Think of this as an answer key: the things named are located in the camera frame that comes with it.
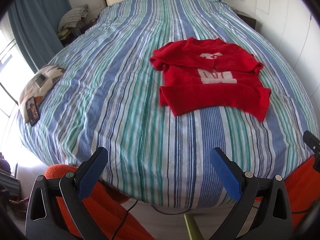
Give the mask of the black smartphone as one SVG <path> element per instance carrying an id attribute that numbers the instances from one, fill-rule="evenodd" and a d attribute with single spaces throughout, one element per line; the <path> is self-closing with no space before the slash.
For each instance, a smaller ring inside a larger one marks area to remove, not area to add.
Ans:
<path id="1" fill-rule="evenodd" d="M 26 110 L 28 115 L 28 122 L 31 126 L 35 126 L 35 124 L 40 119 L 40 113 L 37 107 L 37 104 L 35 102 L 35 98 L 32 96 L 26 101 Z"/>

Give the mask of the red sweater with white dog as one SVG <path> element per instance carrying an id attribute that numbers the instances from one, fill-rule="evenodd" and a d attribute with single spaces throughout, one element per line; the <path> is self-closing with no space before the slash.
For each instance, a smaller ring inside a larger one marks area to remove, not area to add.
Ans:
<path id="1" fill-rule="evenodd" d="M 159 103 L 174 116 L 226 106 L 265 119 L 271 90 L 259 79 L 264 65 L 239 45 L 191 37 L 154 50 L 150 63 L 164 79 Z"/>

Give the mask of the patterned beige cushion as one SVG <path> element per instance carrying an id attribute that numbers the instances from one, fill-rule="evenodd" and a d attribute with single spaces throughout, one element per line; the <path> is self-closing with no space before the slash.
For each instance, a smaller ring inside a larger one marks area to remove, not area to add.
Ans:
<path id="1" fill-rule="evenodd" d="M 36 72 L 34 77 L 25 85 L 18 101 L 20 113 L 26 123 L 29 122 L 27 114 L 27 101 L 34 97 L 37 107 L 45 99 L 49 91 L 60 80 L 66 70 L 55 65 L 46 65 Z"/>

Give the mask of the teal curtain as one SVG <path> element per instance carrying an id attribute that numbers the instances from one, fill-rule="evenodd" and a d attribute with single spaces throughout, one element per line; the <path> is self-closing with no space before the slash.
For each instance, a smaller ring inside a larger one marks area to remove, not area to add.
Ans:
<path id="1" fill-rule="evenodd" d="M 62 16 L 71 8 L 69 0 L 15 0 L 10 6 L 14 38 L 33 72 L 63 49 L 57 30 Z"/>

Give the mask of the dark nightstand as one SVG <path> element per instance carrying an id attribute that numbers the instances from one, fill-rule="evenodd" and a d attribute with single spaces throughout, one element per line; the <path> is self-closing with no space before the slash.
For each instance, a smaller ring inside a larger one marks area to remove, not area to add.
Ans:
<path id="1" fill-rule="evenodd" d="M 255 30 L 256 28 L 256 24 L 257 24 L 257 20 L 255 18 L 253 18 L 252 16 L 248 15 L 245 12 L 239 11 L 235 8 L 232 8 L 232 10 L 234 11 L 234 13 L 241 18 L 247 25 L 249 25 L 252 29 Z"/>
<path id="2" fill-rule="evenodd" d="M 90 20 L 88 23 L 85 23 L 83 20 L 80 20 L 76 27 L 67 29 L 67 33 L 60 38 L 60 42 L 64 47 L 71 44 L 74 40 L 84 34 L 88 29 L 93 27 L 97 23 L 98 19 L 95 18 Z"/>

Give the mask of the yellow-green stick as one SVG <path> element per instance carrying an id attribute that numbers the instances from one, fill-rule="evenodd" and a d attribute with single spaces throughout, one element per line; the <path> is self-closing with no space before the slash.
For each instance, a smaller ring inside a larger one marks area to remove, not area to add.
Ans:
<path id="1" fill-rule="evenodd" d="M 194 216 L 192 214 L 184 215 L 185 224 L 188 230 L 188 235 L 190 240 L 204 240 L 202 233 L 199 230 L 199 227 L 196 224 Z"/>

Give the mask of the pile of folded striped laundry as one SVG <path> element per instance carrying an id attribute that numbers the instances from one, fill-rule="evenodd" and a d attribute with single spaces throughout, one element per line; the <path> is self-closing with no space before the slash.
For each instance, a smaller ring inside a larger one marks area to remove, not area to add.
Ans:
<path id="1" fill-rule="evenodd" d="M 65 29 L 75 28 L 78 22 L 87 17 L 89 12 L 90 8 L 88 4 L 69 10 L 61 17 L 57 32 L 60 33 Z"/>

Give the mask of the orange fluffy rug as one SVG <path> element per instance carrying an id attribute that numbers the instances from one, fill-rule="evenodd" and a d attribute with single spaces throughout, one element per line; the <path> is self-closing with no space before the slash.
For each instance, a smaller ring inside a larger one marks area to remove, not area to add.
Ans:
<path id="1" fill-rule="evenodd" d="M 69 171 L 76 171 L 76 167 L 63 164 L 53 165 L 47 168 L 44 176 L 47 179 L 61 178 Z M 81 237 L 72 221 L 63 199 L 61 197 L 57 197 L 56 199 L 69 231 L 72 234 Z M 86 210 L 105 236 L 111 239 L 126 215 L 127 210 L 121 206 L 121 204 L 128 200 L 129 197 L 98 181 L 90 197 L 84 199 L 83 203 Z M 154 238 L 144 229 L 139 221 L 129 213 L 123 226 L 118 231 L 114 239 Z"/>

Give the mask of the dark left nightstand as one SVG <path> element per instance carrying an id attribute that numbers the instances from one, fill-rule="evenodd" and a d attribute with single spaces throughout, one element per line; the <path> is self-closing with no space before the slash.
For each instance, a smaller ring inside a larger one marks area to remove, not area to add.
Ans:
<path id="1" fill-rule="evenodd" d="M 64 47 L 71 44 L 74 40 L 84 34 L 88 29 L 93 27 L 97 23 L 98 19 L 95 18 L 90 20 L 88 23 L 85 23 L 83 20 L 80 20 L 76 27 L 67 29 L 67 33 L 60 38 L 60 42 Z"/>

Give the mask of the blue green striped bed cover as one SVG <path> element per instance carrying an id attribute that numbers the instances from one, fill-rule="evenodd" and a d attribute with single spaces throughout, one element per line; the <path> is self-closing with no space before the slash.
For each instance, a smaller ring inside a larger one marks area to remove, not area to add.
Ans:
<path id="1" fill-rule="evenodd" d="M 264 121 L 230 107 L 176 117 L 159 103 L 152 52 L 186 38 L 220 38 L 264 67 L 271 89 Z M 22 144 L 46 165 L 76 165 L 108 151 L 103 180 L 148 204 L 197 208 L 227 204 L 211 163 L 215 147 L 243 170 L 289 177 L 312 152 L 303 133 L 319 133 L 311 101 L 279 51 L 221 0 L 124 0 L 61 50 L 51 64 L 65 74 L 41 103 L 40 119 L 13 123 Z"/>

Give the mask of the dark right nightstand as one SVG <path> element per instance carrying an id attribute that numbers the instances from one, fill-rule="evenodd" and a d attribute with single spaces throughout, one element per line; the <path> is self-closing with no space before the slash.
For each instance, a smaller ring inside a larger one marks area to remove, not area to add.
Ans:
<path id="1" fill-rule="evenodd" d="M 232 8 L 232 10 L 234 11 L 234 13 L 241 18 L 247 25 L 249 25 L 252 29 L 255 30 L 256 28 L 256 24 L 257 24 L 257 20 L 255 18 L 253 18 L 252 16 L 248 15 L 245 12 L 239 11 L 235 8 Z"/>

